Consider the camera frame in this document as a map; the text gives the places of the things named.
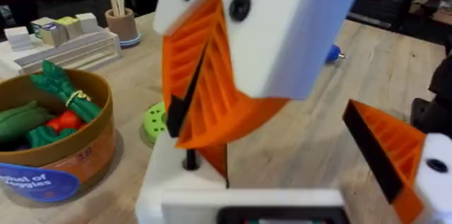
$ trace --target black rubber pad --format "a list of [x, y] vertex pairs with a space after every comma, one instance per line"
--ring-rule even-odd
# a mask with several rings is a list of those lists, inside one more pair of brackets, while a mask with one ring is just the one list
[[374, 173], [386, 200], [391, 204], [403, 188], [396, 169], [351, 101], [345, 109], [343, 120]]

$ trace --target white plastic base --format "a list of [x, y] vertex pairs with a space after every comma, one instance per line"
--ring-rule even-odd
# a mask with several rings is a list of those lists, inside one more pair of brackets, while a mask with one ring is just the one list
[[186, 151], [175, 143], [167, 133], [157, 138], [135, 207], [140, 224], [214, 224], [228, 206], [344, 206], [334, 189], [226, 189], [226, 180], [202, 158], [197, 171], [182, 168]]
[[166, 223], [162, 212], [162, 197], [165, 192], [226, 189], [226, 180], [201, 157], [197, 171], [187, 172], [182, 168], [186, 151], [174, 148], [176, 141], [176, 138], [171, 138], [165, 132], [155, 142], [135, 207], [139, 223]]
[[33, 49], [14, 52], [10, 44], [0, 43], [0, 78], [7, 79], [41, 69], [46, 59], [70, 69], [93, 70], [122, 58], [116, 34], [99, 28], [96, 33], [81, 35], [58, 47], [46, 45], [31, 35]]

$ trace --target blue object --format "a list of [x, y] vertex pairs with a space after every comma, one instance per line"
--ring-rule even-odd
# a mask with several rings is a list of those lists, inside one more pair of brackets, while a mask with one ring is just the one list
[[333, 45], [328, 53], [328, 56], [326, 57], [326, 62], [333, 62], [339, 59], [340, 53], [340, 48], [337, 45]]
[[7, 163], [0, 163], [0, 180], [17, 194], [41, 202], [67, 199], [80, 185], [67, 172]]

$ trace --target toy vegetable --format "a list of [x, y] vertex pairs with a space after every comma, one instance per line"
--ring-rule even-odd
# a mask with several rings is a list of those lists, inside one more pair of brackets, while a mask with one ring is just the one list
[[76, 90], [64, 70], [52, 62], [42, 61], [42, 74], [32, 74], [30, 78], [38, 88], [57, 95], [84, 122], [91, 122], [100, 113], [100, 107], [82, 90]]
[[53, 118], [32, 101], [22, 107], [0, 112], [0, 143], [9, 142]]
[[76, 131], [76, 129], [63, 129], [57, 135], [51, 127], [39, 126], [28, 132], [27, 138], [30, 142], [31, 148], [36, 148], [63, 139]]
[[46, 125], [51, 127], [56, 133], [59, 133], [63, 129], [79, 129], [83, 125], [83, 122], [78, 118], [77, 114], [68, 110], [60, 117], [51, 119]]

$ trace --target yellow rubber band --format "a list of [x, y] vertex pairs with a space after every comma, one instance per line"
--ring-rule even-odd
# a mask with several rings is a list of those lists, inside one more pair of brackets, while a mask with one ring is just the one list
[[72, 100], [75, 97], [86, 99], [87, 101], [91, 101], [90, 96], [86, 95], [82, 90], [76, 90], [75, 92], [73, 92], [71, 94], [71, 97], [69, 97], [68, 101], [66, 101], [66, 107], [69, 107], [69, 105], [71, 104]]

